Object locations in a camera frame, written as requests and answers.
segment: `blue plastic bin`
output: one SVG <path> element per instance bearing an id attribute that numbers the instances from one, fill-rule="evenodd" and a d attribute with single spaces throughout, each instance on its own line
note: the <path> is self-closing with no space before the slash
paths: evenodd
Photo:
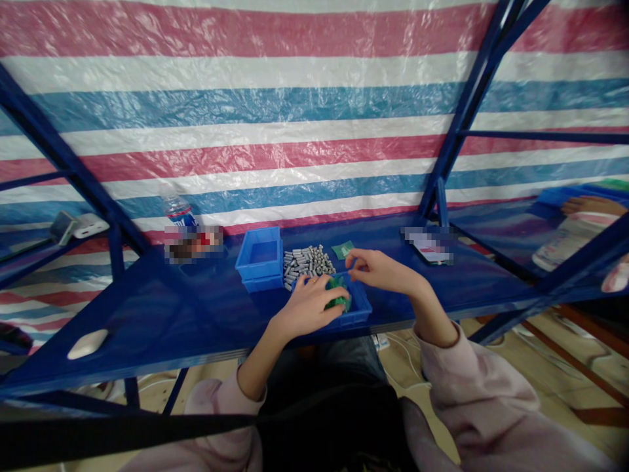
<path id="1" fill-rule="evenodd" d="M 537 197 L 539 203 L 550 205 L 551 207 L 561 208 L 561 206 L 570 200 L 572 197 L 580 197 L 582 195 L 593 195 L 595 197 L 603 197 L 609 200 L 614 200 L 625 207 L 629 207 L 629 195 L 625 198 L 621 198 L 618 195 L 605 193 L 602 191 L 594 191 L 594 186 L 571 186 L 571 187 L 555 187 L 545 189 Z"/>
<path id="2" fill-rule="evenodd" d="M 236 270 L 240 272 L 243 283 L 250 279 L 283 275 L 283 252 L 279 226 L 247 231 L 236 260 Z"/>
<path id="3" fill-rule="evenodd" d="M 371 315 L 373 311 L 369 300 L 367 300 L 367 294 L 365 293 L 365 289 L 363 288 L 361 282 L 352 282 L 352 278 L 347 272 L 339 272 L 335 275 L 343 276 L 343 279 L 347 284 L 347 290 L 352 296 L 352 305 L 347 313 L 342 314 L 328 326 L 321 328 L 320 331 L 364 323 L 369 319 L 369 315 Z M 297 281 L 294 281 L 292 284 L 293 290 L 295 289 L 296 282 Z"/>
<path id="4" fill-rule="evenodd" d="M 262 277 L 260 279 L 243 280 L 242 284 L 249 293 L 273 290 L 275 288 L 284 288 L 284 274 L 273 275 L 272 277 Z"/>

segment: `pink sleeve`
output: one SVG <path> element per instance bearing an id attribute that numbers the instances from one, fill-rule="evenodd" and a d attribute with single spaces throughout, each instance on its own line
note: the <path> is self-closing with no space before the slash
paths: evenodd
<path id="1" fill-rule="evenodd" d="M 188 397 L 185 414 L 257 415 L 264 404 L 248 399 L 238 386 L 236 372 L 225 382 L 204 380 Z M 244 471 L 261 470 L 261 444 L 254 427 L 222 435 L 174 442 L 144 450 L 122 470 L 130 471 Z"/>
<path id="2" fill-rule="evenodd" d="M 459 340 L 442 349 L 419 339 L 436 415 L 467 471 L 611 470 L 613 463 L 539 412 L 528 381 L 498 354 Z"/>

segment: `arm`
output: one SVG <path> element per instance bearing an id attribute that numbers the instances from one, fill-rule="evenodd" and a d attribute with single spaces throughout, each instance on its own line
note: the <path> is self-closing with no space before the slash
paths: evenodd
<path id="1" fill-rule="evenodd" d="M 432 405 L 454 438 L 463 469 L 611 468 L 591 444 L 539 412 L 535 390 L 506 360 L 465 338 L 420 274 L 380 251 L 352 249 L 346 267 L 354 259 L 353 278 L 408 295 Z"/>
<path id="2" fill-rule="evenodd" d="M 224 383 L 205 380 L 198 383 L 188 398 L 186 414 L 253 414 L 262 407 L 266 383 L 286 344 L 298 336 L 312 333 L 341 316 L 343 307 L 325 306 L 340 296 L 349 298 L 344 288 L 326 290 L 329 275 L 297 281 L 286 306 L 267 326 L 247 360 Z M 222 435 L 175 442 L 147 449 L 136 456 L 123 471 L 211 470 L 243 471 L 250 464 L 261 469 L 261 445 L 253 427 Z"/>

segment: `right hand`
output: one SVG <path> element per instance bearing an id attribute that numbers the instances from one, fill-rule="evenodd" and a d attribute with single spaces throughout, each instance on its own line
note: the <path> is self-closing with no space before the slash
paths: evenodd
<path id="1" fill-rule="evenodd" d="M 349 271 L 352 281 L 359 280 L 369 286 L 382 288 L 389 292 L 412 295 L 426 282 L 420 274 L 400 264 L 396 260 L 378 250 L 353 248 L 345 259 L 345 268 Z"/>
<path id="2" fill-rule="evenodd" d="M 565 215 L 582 211 L 605 213 L 617 216 L 622 216 L 627 213 L 627 209 L 620 203 L 603 197 L 595 197 L 594 195 L 583 195 L 582 197 L 571 198 L 562 206 L 562 212 Z"/>

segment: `white mouse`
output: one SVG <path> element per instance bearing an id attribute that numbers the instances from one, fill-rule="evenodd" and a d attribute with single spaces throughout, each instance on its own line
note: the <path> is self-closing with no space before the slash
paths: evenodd
<path id="1" fill-rule="evenodd" d="M 67 354 L 69 360 L 73 361 L 79 357 L 85 357 L 87 355 L 95 353 L 98 348 L 103 344 L 103 341 L 109 334 L 107 330 L 98 330 L 81 336 L 81 338 L 72 346 L 70 352 Z"/>

